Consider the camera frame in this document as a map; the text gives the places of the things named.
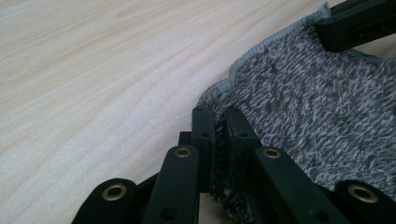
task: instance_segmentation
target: black plastic bracket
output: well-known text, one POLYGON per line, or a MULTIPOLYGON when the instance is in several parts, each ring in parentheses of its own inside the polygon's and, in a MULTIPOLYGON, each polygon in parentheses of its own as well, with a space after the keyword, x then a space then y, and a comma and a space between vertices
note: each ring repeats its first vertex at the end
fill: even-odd
POLYGON ((192 146, 171 148, 165 156, 141 223, 198 222, 199 151, 192 146))
POLYGON ((396 223, 396 202, 381 190, 361 181, 338 182, 332 199, 353 223, 396 223))
POLYGON ((127 179, 110 179, 96 187, 79 208, 73 224, 121 224, 138 217, 138 188, 127 179))
POLYGON ((224 113, 224 179, 234 192, 249 192, 248 153, 261 143, 244 113, 231 107, 224 113))
POLYGON ((211 170, 215 148, 215 132, 211 113, 204 106, 192 110, 191 146, 200 153, 200 184, 201 192, 209 192, 211 186, 211 170))
POLYGON ((253 211, 262 223, 349 223, 288 154, 275 147, 254 151, 250 182, 256 185, 253 195, 259 198, 253 211), (271 207, 271 220, 263 203, 271 207))
POLYGON ((342 51, 396 33, 394 0, 348 0, 330 10, 330 18, 316 25, 326 50, 342 51))

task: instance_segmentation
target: fabric edge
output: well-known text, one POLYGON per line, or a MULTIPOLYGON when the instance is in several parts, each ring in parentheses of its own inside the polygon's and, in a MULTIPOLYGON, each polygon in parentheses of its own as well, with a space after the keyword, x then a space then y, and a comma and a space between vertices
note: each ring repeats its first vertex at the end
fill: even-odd
MULTIPOLYGON (((260 51, 264 50, 265 47, 270 44, 273 41, 278 40, 279 38, 282 38, 285 35, 288 35, 297 29, 301 29, 307 25, 315 24, 318 21, 329 18, 331 16, 331 12, 328 6, 328 3, 325 3, 322 5, 318 11, 314 12, 311 15, 308 15, 297 22, 293 23, 292 25, 286 27, 285 29, 265 38, 261 43, 253 47, 252 49, 248 50, 241 58, 236 60, 231 68, 230 68, 230 75, 228 78, 223 79, 212 86, 210 86, 206 91, 203 92, 201 95, 197 105, 206 105, 206 104, 213 104, 217 100, 225 97, 227 93, 230 91, 230 89, 233 87, 234 81, 235 81, 235 76, 238 71, 238 69, 246 63, 253 55, 259 53, 260 51)), ((378 61, 388 61, 390 63, 396 63, 396 58, 390 58, 390 59, 382 59, 379 57, 376 57, 374 55, 366 54, 363 52, 360 52, 355 49, 348 49, 344 51, 344 53, 353 55, 355 57, 358 57, 362 60, 367 60, 367 61, 372 61, 372 62, 378 62, 378 61)))

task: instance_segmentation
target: hole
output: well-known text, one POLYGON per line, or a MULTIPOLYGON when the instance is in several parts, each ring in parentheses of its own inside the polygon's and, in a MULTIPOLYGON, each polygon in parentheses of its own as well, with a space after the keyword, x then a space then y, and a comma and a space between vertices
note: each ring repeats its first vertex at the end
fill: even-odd
POLYGON ((280 151, 275 149, 265 149, 262 153, 264 154, 264 156, 271 159, 276 159, 280 157, 280 151))
POLYGON ((240 133, 240 134, 238 134, 238 136, 239 137, 248 137, 248 134, 247 133, 240 133))
POLYGON ((175 155, 180 158, 189 157, 192 154, 192 151, 188 148, 179 148, 175 151, 175 155))
POLYGON ((125 194, 126 194, 125 185, 118 183, 107 187, 102 193, 102 198, 105 199, 106 201, 111 202, 122 198, 125 194))
POLYGON ((381 30, 381 26, 376 25, 376 26, 371 26, 371 27, 367 28, 367 29, 365 30, 365 33, 366 33, 367 35, 373 35, 373 34, 375 34, 375 33, 378 33, 378 31, 380 31, 380 30, 381 30))
POLYGON ((351 185, 347 188, 347 191, 356 199, 365 203, 376 203, 378 202, 378 197, 371 192, 369 189, 359 186, 351 185))
POLYGON ((164 208, 161 211, 161 218, 165 221, 173 220, 175 219, 176 216, 177 216, 176 208, 168 207, 168 208, 164 208))
POLYGON ((110 189, 107 194, 109 196, 113 196, 114 197, 114 196, 117 196, 117 195, 119 195, 121 193, 122 193, 121 188, 114 188, 114 189, 110 189))
POLYGON ((316 221, 319 222, 328 222, 330 221, 330 217, 327 213, 323 212, 319 209, 312 209, 309 211, 309 215, 316 221))

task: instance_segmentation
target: light wood grain surface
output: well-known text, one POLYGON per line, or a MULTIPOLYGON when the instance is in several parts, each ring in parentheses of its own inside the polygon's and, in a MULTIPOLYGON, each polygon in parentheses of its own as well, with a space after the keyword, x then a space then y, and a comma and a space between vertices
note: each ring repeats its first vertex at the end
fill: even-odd
MULTIPOLYGON (((323 3, 0 1, 0 223, 70 223, 103 181, 157 173, 201 93, 323 3)), ((201 199, 200 223, 232 223, 201 199)))

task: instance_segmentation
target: gray knitted fabric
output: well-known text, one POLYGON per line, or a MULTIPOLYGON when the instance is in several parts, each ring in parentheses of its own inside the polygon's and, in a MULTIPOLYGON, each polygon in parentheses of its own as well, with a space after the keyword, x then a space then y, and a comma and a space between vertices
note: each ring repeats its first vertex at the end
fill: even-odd
MULTIPOLYGON (((221 164, 221 114, 239 107, 264 146, 283 148, 321 186, 357 179, 396 199, 396 59, 327 52, 314 24, 327 6, 267 38, 204 92, 213 111, 221 164)), ((238 222, 252 220, 247 195, 234 194, 214 169, 211 194, 238 222)))

